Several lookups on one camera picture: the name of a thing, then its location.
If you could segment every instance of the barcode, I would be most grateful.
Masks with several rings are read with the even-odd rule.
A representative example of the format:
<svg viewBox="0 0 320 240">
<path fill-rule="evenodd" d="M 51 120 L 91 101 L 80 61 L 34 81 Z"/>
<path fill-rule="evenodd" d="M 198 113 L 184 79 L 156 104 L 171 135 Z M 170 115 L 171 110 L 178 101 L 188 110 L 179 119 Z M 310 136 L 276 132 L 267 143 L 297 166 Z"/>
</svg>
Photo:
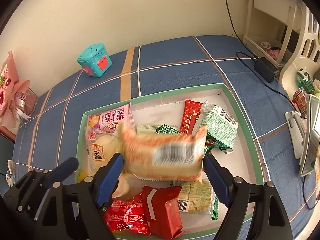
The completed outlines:
<svg viewBox="0 0 320 240">
<path fill-rule="evenodd" d="M 224 117 L 224 119 L 228 120 L 229 122 L 231 122 L 233 125 L 236 125 L 237 121 L 235 119 L 233 119 L 233 117 L 228 114 L 226 111 L 224 111 L 222 109 L 221 114 L 222 117 Z"/>
<path fill-rule="evenodd" d="M 167 144 L 156 149 L 155 164 L 190 164 L 194 162 L 194 144 Z"/>
<path fill-rule="evenodd" d="M 190 200 L 177 199 L 179 211 L 188 212 Z"/>
</svg>

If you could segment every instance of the black power adapter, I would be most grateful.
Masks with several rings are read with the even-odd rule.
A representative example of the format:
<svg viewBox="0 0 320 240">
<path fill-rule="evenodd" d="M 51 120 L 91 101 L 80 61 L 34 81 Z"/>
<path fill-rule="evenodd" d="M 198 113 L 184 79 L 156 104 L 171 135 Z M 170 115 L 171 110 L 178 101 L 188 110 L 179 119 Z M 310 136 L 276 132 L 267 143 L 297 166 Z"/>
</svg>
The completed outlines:
<svg viewBox="0 0 320 240">
<path fill-rule="evenodd" d="M 270 83 L 274 79 L 274 77 L 279 73 L 279 70 L 265 57 L 257 58 L 253 68 L 268 83 Z"/>
</svg>

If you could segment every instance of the turquoise container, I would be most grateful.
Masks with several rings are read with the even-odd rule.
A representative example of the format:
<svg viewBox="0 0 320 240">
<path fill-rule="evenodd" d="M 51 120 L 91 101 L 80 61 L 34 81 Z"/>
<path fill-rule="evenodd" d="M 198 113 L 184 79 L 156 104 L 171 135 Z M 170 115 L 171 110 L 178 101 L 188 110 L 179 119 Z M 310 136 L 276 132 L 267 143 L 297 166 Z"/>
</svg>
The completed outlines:
<svg viewBox="0 0 320 240">
<path fill-rule="evenodd" d="M 91 77 L 101 77 L 112 61 L 102 43 L 89 46 L 77 57 L 84 72 Z"/>
</svg>

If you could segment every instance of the red snack package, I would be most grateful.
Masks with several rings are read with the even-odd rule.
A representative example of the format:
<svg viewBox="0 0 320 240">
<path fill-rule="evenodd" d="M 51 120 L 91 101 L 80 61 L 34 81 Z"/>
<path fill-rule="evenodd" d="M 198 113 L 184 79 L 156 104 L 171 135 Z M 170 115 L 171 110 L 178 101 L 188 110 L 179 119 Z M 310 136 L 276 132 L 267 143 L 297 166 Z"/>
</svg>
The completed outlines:
<svg viewBox="0 0 320 240">
<path fill-rule="evenodd" d="M 142 201 L 152 235 L 171 240 L 183 234 L 176 200 L 181 189 L 181 186 L 160 189 L 143 187 Z"/>
<path fill-rule="evenodd" d="M 129 199 L 128 202 L 114 200 L 104 214 L 104 220 L 110 231 L 128 229 L 135 233 L 150 236 L 142 203 L 142 193 Z"/>
<path fill-rule="evenodd" d="M 192 134 L 192 129 L 201 113 L 202 103 L 185 100 L 180 132 L 184 134 Z"/>
</svg>

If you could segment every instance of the metal bolt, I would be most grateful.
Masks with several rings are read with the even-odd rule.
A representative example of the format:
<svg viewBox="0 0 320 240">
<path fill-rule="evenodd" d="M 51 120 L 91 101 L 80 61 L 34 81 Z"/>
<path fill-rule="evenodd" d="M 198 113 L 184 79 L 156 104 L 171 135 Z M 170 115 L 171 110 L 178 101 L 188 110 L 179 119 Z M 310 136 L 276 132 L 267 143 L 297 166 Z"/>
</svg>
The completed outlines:
<svg viewBox="0 0 320 240">
<path fill-rule="evenodd" d="M 234 180 L 236 183 L 241 183 L 243 181 L 241 177 L 235 177 Z"/>
<path fill-rule="evenodd" d="M 268 186 L 268 187 L 274 187 L 274 186 L 275 186 L 275 184 L 273 184 L 273 182 L 272 182 L 272 181 L 267 181 L 267 186 Z"/>
<path fill-rule="evenodd" d="M 93 181 L 93 177 L 91 177 L 91 176 L 85 177 L 84 181 L 89 183 L 89 182 Z"/>
<path fill-rule="evenodd" d="M 54 184 L 53 184 L 53 187 L 57 188 L 57 187 L 60 187 L 61 183 L 56 181 Z"/>
</svg>

